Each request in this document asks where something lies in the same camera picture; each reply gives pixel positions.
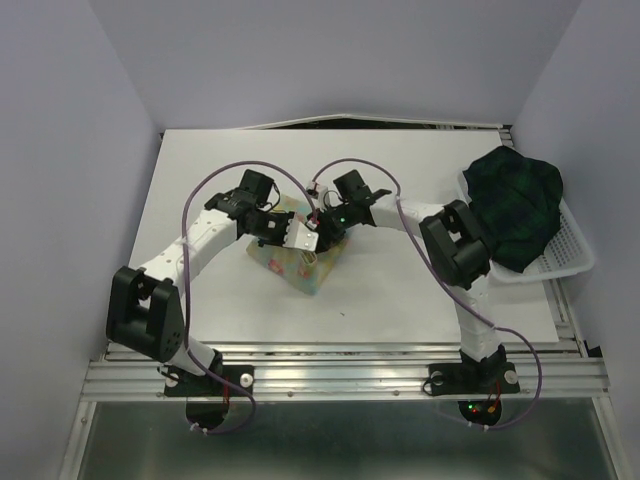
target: white basket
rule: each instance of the white basket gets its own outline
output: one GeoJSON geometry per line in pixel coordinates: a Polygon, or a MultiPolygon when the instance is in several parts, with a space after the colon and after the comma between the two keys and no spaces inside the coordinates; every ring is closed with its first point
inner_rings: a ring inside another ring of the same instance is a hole
{"type": "MultiPolygon", "coordinates": [[[[469,202],[467,181],[462,172],[458,174],[457,180],[458,195],[462,200],[469,202]]],[[[551,239],[544,253],[522,273],[513,272],[491,262],[491,275],[505,283],[530,283],[586,272],[591,270],[594,264],[593,252],[563,199],[560,201],[560,231],[551,239]]]]}

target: green cloth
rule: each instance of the green cloth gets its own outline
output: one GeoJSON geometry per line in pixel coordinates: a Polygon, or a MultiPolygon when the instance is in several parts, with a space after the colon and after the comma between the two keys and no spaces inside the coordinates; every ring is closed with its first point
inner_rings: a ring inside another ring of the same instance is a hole
{"type": "Polygon", "coordinates": [[[522,273],[560,230],[560,171],[498,147],[473,162],[464,176],[469,208],[495,245],[493,261],[522,273]]]}

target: gray wall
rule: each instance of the gray wall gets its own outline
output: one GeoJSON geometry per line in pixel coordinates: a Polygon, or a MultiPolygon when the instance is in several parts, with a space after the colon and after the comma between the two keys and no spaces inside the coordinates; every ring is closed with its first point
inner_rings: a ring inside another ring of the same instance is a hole
{"type": "Polygon", "coordinates": [[[640,474],[640,3],[585,0],[519,115],[525,154],[557,164],[567,203],[595,247],[569,283],[580,324],[601,344],[616,414],[640,474]]]}
{"type": "Polygon", "coordinates": [[[0,70],[0,477],[41,480],[104,344],[158,142],[86,0],[0,2],[0,70]]]}
{"type": "Polygon", "coordinates": [[[90,0],[162,127],[512,123],[579,0],[90,0]]]}

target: cloth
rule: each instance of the cloth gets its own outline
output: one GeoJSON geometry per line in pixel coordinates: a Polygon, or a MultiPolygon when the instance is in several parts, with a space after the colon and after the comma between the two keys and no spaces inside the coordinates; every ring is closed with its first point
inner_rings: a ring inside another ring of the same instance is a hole
{"type": "MultiPolygon", "coordinates": [[[[303,217],[311,212],[307,202],[301,202],[286,195],[281,196],[280,203],[274,211],[277,210],[295,211],[303,217]]],[[[331,250],[316,254],[273,245],[260,247],[258,240],[254,239],[247,247],[247,253],[260,265],[282,277],[297,290],[315,295],[347,243],[348,236],[331,250]]]]}
{"type": "Polygon", "coordinates": [[[560,171],[503,146],[473,162],[464,177],[469,208],[494,242],[493,260],[522,273],[560,230],[560,171]]]}

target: purple cable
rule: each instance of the purple cable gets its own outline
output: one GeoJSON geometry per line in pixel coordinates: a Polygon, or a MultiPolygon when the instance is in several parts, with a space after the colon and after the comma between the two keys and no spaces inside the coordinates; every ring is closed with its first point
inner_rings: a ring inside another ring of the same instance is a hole
{"type": "Polygon", "coordinates": [[[271,163],[268,162],[261,162],[258,160],[246,160],[243,162],[235,162],[235,163],[230,163],[229,165],[225,165],[224,167],[221,167],[219,169],[217,169],[216,171],[214,171],[213,173],[210,173],[209,175],[207,175],[199,184],[198,186],[196,186],[196,188],[193,189],[193,191],[189,194],[189,197],[187,197],[187,200],[184,204],[184,208],[182,210],[182,238],[184,239],[184,242],[182,243],[182,252],[183,252],[183,256],[184,256],[184,302],[185,302],[185,314],[184,314],[184,348],[187,351],[187,355],[189,355],[189,358],[191,359],[191,361],[193,363],[195,363],[198,368],[200,368],[205,375],[209,376],[210,378],[212,378],[213,380],[215,380],[216,382],[219,382],[223,385],[226,385],[227,387],[229,387],[232,390],[235,390],[237,393],[244,395],[245,397],[247,397],[249,399],[249,401],[251,402],[251,413],[247,416],[247,418],[245,418],[240,424],[228,428],[226,430],[222,430],[222,431],[218,431],[218,430],[212,430],[212,431],[204,431],[204,429],[197,427],[197,430],[205,433],[207,435],[220,435],[220,434],[225,434],[225,433],[231,433],[231,432],[235,432],[237,430],[240,430],[241,428],[245,427],[246,425],[248,425],[251,420],[253,420],[255,414],[256,414],[256,408],[257,408],[257,404],[256,404],[256,400],[253,398],[253,395],[251,395],[248,391],[246,391],[244,388],[239,387],[238,385],[235,385],[227,380],[225,380],[224,378],[222,378],[220,375],[217,375],[215,373],[213,373],[211,370],[209,370],[208,367],[206,367],[205,365],[202,364],[202,362],[200,362],[196,356],[191,352],[191,350],[189,349],[189,331],[191,330],[191,274],[190,274],[190,270],[189,270],[189,246],[188,246],[188,238],[187,238],[187,233],[188,233],[188,229],[187,229],[187,215],[189,213],[189,207],[191,206],[191,202],[193,201],[193,199],[195,198],[196,194],[202,190],[202,188],[209,183],[209,181],[211,181],[211,179],[213,179],[214,177],[216,177],[217,175],[221,174],[222,172],[229,170],[231,168],[235,168],[235,167],[241,167],[241,166],[246,166],[246,165],[258,165],[261,167],[267,167],[267,168],[271,168],[273,170],[276,170],[278,172],[280,172],[281,174],[283,174],[285,177],[287,177],[289,180],[291,180],[296,187],[298,187],[302,193],[304,194],[305,199],[307,200],[307,202],[309,202],[309,205],[311,206],[311,211],[314,212],[314,221],[316,220],[315,215],[316,215],[316,209],[313,205],[313,201],[311,200],[311,197],[309,196],[309,194],[307,193],[307,191],[305,190],[305,188],[302,186],[302,184],[293,176],[291,175],[289,172],[287,172],[286,170],[284,170],[281,167],[278,167],[277,165],[273,165],[271,163]]]}
{"type": "MultiPolygon", "coordinates": [[[[364,165],[369,165],[370,167],[373,167],[373,168],[375,168],[377,170],[380,170],[381,172],[386,174],[391,179],[391,181],[395,184],[396,190],[397,190],[396,191],[396,207],[398,208],[398,215],[400,216],[400,221],[402,222],[402,226],[404,227],[405,231],[407,232],[407,235],[409,236],[409,240],[411,240],[411,243],[413,244],[413,246],[415,247],[416,251],[418,252],[418,255],[420,255],[420,258],[422,259],[422,262],[425,264],[425,266],[427,267],[427,269],[429,270],[431,275],[433,275],[433,278],[436,280],[436,282],[438,282],[438,285],[440,285],[440,287],[451,298],[451,300],[453,300],[457,305],[459,305],[461,308],[463,308],[464,310],[469,312],[471,315],[476,317],[478,320],[480,320],[482,323],[484,323],[488,327],[493,328],[495,330],[498,330],[500,332],[506,332],[506,333],[510,333],[512,335],[515,335],[520,340],[522,340],[524,342],[524,344],[527,346],[527,348],[531,351],[531,354],[533,355],[533,358],[534,358],[534,360],[536,362],[536,367],[538,369],[538,386],[536,387],[536,393],[533,396],[533,400],[531,401],[531,403],[529,404],[529,407],[527,407],[527,409],[524,411],[524,413],[522,415],[520,415],[517,418],[514,418],[513,420],[510,420],[510,421],[508,421],[506,423],[503,423],[503,424],[497,425],[497,426],[493,426],[493,427],[488,427],[487,429],[488,430],[504,430],[504,429],[509,428],[509,427],[515,425],[516,423],[522,421],[527,415],[529,415],[529,413],[531,413],[533,408],[536,406],[538,400],[540,399],[540,393],[542,392],[542,363],[540,362],[540,356],[538,355],[538,352],[536,352],[536,349],[534,348],[534,346],[520,332],[517,332],[517,331],[513,330],[512,328],[498,327],[498,326],[496,326],[495,323],[493,323],[491,320],[486,318],[484,315],[482,315],[479,312],[476,312],[473,308],[471,308],[465,302],[460,300],[451,291],[449,286],[446,283],[444,283],[440,279],[440,277],[438,277],[438,274],[433,269],[433,266],[431,265],[431,262],[427,258],[427,255],[424,253],[424,251],[422,250],[422,247],[420,247],[420,244],[418,243],[416,238],[411,233],[411,227],[409,226],[409,221],[407,220],[407,217],[404,215],[404,212],[402,211],[402,204],[401,204],[401,200],[400,200],[400,193],[402,192],[402,189],[400,187],[400,182],[398,182],[398,180],[387,169],[385,169],[385,168],[381,167],[380,165],[377,165],[377,164],[375,164],[373,162],[370,162],[368,160],[361,160],[359,158],[342,158],[340,160],[334,160],[333,162],[330,162],[327,165],[325,165],[324,167],[322,167],[318,171],[318,173],[316,173],[315,176],[313,177],[313,181],[315,182],[317,180],[317,178],[325,170],[327,170],[329,167],[331,167],[333,165],[337,165],[339,163],[345,163],[345,162],[362,163],[364,165]]],[[[460,419],[455,418],[455,417],[451,417],[450,415],[443,414],[443,413],[440,413],[440,414],[444,415],[446,417],[452,418],[453,420],[460,421],[460,419]]]]}

